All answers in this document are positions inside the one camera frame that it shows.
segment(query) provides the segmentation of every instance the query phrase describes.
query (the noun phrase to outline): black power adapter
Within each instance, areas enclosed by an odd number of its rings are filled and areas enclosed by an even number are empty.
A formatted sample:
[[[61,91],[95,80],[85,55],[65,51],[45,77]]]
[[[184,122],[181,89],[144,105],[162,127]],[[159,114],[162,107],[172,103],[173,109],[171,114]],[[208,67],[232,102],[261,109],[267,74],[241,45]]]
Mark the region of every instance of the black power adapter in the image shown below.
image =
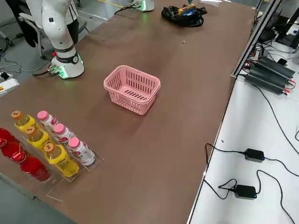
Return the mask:
[[[218,188],[234,192],[236,198],[253,200],[256,199],[257,196],[256,188],[253,186],[238,184],[235,188],[224,188],[221,186]]]
[[[263,151],[259,151],[251,148],[248,148],[244,152],[244,158],[246,160],[253,161],[253,162],[263,162],[265,160]]]

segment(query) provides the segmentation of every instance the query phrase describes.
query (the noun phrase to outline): yellow bottle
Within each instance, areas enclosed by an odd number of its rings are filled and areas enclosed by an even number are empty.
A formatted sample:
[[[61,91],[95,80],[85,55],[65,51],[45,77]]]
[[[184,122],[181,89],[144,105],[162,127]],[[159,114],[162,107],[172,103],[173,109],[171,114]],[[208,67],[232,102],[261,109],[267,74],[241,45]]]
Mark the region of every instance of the yellow bottle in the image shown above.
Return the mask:
[[[25,133],[26,129],[30,126],[40,129],[40,126],[37,124],[36,120],[28,114],[23,115],[20,111],[14,111],[11,113],[11,117],[15,119],[14,126],[21,132]]]
[[[64,176],[71,177],[79,171],[78,164],[69,157],[62,145],[48,143],[43,149],[49,164],[54,165]]]
[[[36,129],[33,126],[30,126],[26,129],[26,134],[28,135],[27,142],[41,151],[43,151],[43,148],[47,143],[53,143],[53,140],[50,138],[49,134],[42,129]]]

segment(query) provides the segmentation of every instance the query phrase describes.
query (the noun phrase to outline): table surface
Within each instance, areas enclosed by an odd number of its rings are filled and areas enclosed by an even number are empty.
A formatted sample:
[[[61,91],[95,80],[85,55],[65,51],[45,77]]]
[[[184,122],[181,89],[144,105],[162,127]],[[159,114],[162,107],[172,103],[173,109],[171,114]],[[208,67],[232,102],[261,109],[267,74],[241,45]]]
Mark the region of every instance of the table surface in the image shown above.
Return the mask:
[[[293,26],[290,32],[294,29],[298,29],[298,26]],[[294,64],[291,59],[296,54],[275,51],[292,52],[294,49],[276,42],[273,42],[272,46],[274,48],[267,49],[271,49],[270,53],[275,61],[281,57],[290,58],[286,67],[295,71],[293,80],[299,82],[299,65]],[[298,87],[291,90],[288,96],[277,96],[262,91],[269,99],[286,136],[299,151],[299,142],[294,138],[299,129]],[[215,146],[221,150],[245,151],[247,148],[261,150],[266,157],[281,160],[292,172],[299,175],[297,153],[284,138],[262,94],[256,87],[245,83],[243,77],[239,77],[234,86]],[[226,191],[217,189],[217,186],[232,178],[237,179],[238,184],[255,186],[258,191],[256,176],[258,169],[278,179],[284,194],[283,206],[297,222],[299,214],[294,208],[299,203],[298,177],[288,173],[279,162],[265,160],[259,164],[244,160],[243,155],[214,151],[206,180],[222,197],[226,195]],[[291,224],[291,220],[279,204],[278,184],[267,175],[260,174],[260,177],[262,191],[254,201],[237,199],[233,193],[223,201],[205,183],[201,183],[190,224],[262,224],[265,222]]]
[[[205,169],[201,149],[217,134],[231,71],[255,12],[230,2],[206,5],[199,28],[161,18],[163,6],[185,3],[156,1],[150,13],[119,13],[76,45],[85,62],[83,75],[32,78],[0,99],[1,126],[17,137],[13,110],[32,116],[47,110],[105,158],[91,173],[61,183],[63,202],[43,198],[78,223],[187,222]],[[161,81],[145,116],[114,105],[103,88],[105,77],[122,64]],[[30,188],[18,166],[3,156],[0,172]]]

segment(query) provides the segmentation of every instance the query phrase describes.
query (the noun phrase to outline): pink bottle cap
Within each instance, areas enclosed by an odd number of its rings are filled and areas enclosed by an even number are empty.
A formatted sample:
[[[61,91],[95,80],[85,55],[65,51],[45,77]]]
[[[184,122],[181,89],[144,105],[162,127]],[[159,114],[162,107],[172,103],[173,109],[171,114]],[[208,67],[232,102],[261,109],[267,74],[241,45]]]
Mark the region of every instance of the pink bottle cap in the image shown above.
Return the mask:
[[[65,132],[65,126],[63,124],[57,124],[54,126],[54,131],[56,134],[62,134]]]
[[[80,145],[80,139],[78,139],[78,138],[71,138],[71,140],[69,140],[69,146],[71,148],[78,148],[79,145]]]
[[[6,143],[6,139],[0,138],[0,147],[4,146]]]
[[[37,114],[37,117],[38,117],[40,120],[46,120],[46,119],[48,119],[48,117],[49,117],[49,113],[46,112],[46,111],[40,111],[40,112]]]

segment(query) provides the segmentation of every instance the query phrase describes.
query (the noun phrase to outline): bottle cap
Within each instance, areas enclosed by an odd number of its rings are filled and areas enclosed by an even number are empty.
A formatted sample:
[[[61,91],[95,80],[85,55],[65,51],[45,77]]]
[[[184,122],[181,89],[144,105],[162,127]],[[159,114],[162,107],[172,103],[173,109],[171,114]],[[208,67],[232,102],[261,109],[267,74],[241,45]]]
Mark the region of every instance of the bottle cap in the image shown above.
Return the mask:
[[[26,134],[34,134],[34,132],[36,132],[36,128],[33,126],[30,126],[26,129]]]
[[[54,149],[54,145],[52,143],[48,143],[45,145],[45,147],[43,149],[45,152],[50,152]]]
[[[12,155],[11,159],[12,161],[18,163],[24,162],[24,160],[26,159],[26,153],[24,151],[16,152]]]
[[[62,134],[65,132],[65,126],[63,124],[57,124],[54,126],[54,131],[56,134]]]
[[[6,145],[7,141],[4,138],[0,138],[0,147]]]
[[[21,111],[14,111],[14,112],[11,113],[11,117],[16,119],[16,120],[20,119],[21,116],[22,116]]]
[[[49,113],[46,112],[46,111],[40,111],[39,113],[37,113],[37,117],[38,117],[40,120],[46,120],[46,119],[48,119],[48,117],[49,117]]]
[[[78,146],[80,145],[80,139],[78,138],[71,138],[71,140],[69,140],[69,146],[71,148],[78,148]]]

